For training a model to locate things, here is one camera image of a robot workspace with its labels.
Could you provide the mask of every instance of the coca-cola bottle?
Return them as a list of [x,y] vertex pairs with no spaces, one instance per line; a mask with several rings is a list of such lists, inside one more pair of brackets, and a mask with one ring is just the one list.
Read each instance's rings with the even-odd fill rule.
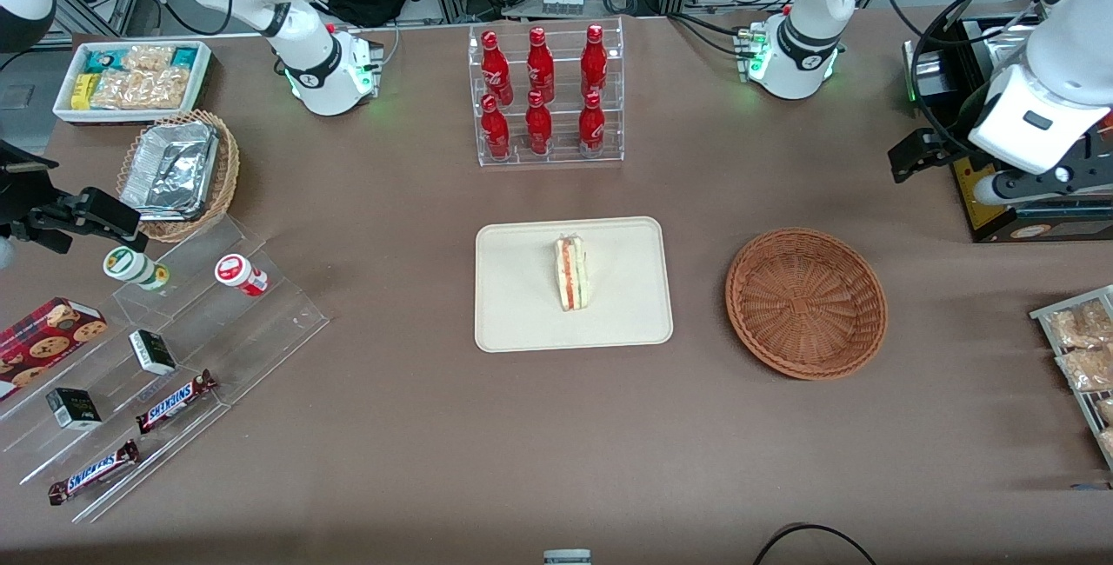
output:
[[530,149],[538,157],[544,157],[552,147],[553,118],[545,107],[545,99],[540,90],[530,92],[530,109],[525,112],[525,128],[530,132]]
[[483,98],[480,98],[480,106],[483,107],[480,126],[483,128],[483,138],[486,140],[491,158],[505,161],[510,158],[510,126],[506,126],[506,118],[499,110],[499,102],[493,95],[484,93]]
[[493,30],[481,36],[483,42],[483,81],[489,92],[499,99],[499,105],[509,106],[514,101],[514,90],[510,86],[510,63],[506,54],[499,50],[499,38]]
[[603,150],[603,125],[607,121],[599,108],[599,92],[588,93],[583,105],[580,112],[580,153],[595,158]]
[[530,89],[541,92],[545,102],[556,98],[556,77],[553,71],[553,53],[545,43],[545,30],[538,26],[530,28],[530,57],[525,59],[530,71]]
[[588,46],[580,58],[580,90],[588,93],[603,92],[607,86],[607,50],[603,49],[603,27],[592,23],[588,27]]

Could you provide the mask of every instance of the small black box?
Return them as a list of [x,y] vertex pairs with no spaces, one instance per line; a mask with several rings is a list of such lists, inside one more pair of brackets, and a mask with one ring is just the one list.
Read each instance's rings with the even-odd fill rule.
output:
[[92,430],[100,426],[100,415],[92,406],[88,391],[56,387],[47,394],[47,404],[58,419],[58,426],[71,430]]
[[150,330],[137,330],[128,336],[131,340],[131,351],[139,359],[139,367],[158,376],[169,376],[177,367],[170,348],[166,347],[166,340],[161,336],[155,335]]

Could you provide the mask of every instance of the brown wicker basket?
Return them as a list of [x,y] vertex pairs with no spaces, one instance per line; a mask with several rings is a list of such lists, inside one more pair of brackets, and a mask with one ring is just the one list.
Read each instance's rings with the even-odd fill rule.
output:
[[[217,146],[217,161],[213,169],[213,180],[209,184],[208,206],[201,217],[194,221],[140,221],[139,229],[147,237],[154,240],[161,240],[164,244],[177,244],[179,240],[189,237],[190,232],[201,228],[206,221],[221,216],[232,205],[232,197],[236,192],[236,177],[239,176],[239,148],[236,146],[236,138],[232,137],[228,127],[220,121],[216,115],[208,113],[207,110],[190,110],[189,113],[174,115],[170,118],[155,121],[152,126],[175,126],[186,125],[188,121],[205,121],[215,126],[220,132],[220,142]],[[131,141],[131,149],[128,149],[127,157],[124,157],[124,166],[116,177],[116,196],[124,192],[124,184],[128,180],[128,172],[131,170],[131,160],[136,156],[136,148],[139,146],[139,137]]]
[[740,249],[727,272],[727,313],[757,358],[807,380],[857,371],[888,324],[873,268],[814,229],[776,229]]

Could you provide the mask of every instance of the table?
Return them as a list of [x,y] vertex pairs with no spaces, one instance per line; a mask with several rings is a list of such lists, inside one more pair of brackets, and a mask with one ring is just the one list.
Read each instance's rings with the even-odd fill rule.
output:
[[[949,174],[893,184],[886,150],[920,121],[888,11],[855,17],[807,101],[739,85],[666,19],[624,23],[627,161],[559,172],[475,163],[465,28],[404,31],[382,98],[341,118],[290,98],[263,39],[210,39],[207,107],[243,152],[232,212],[334,323],[96,524],[0,459],[0,562],[733,564],[801,521],[880,563],[1107,562],[1113,497],[1067,489],[1106,474],[1026,316],[1113,282],[1107,245],[972,245]],[[114,188],[135,132],[59,122],[56,185]],[[479,229],[622,216],[662,225],[671,340],[475,347]],[[886,341],[849,378],[786,379],[731,330],[728,264],[780,227],[846,240],[885,287]],[[108,247],[21,245],[0,325],[105,299]],[[794,545],[779,562],[855,563]]]

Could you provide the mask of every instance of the white tray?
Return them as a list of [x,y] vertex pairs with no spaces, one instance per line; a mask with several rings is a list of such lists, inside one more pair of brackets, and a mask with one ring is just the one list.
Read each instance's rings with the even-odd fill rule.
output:
[[[554,244],[588,251],[588,308],[563,311]],[[663,344],[672,305],[652,217],[489,225],[475,236],[475,344],[485,353]]]

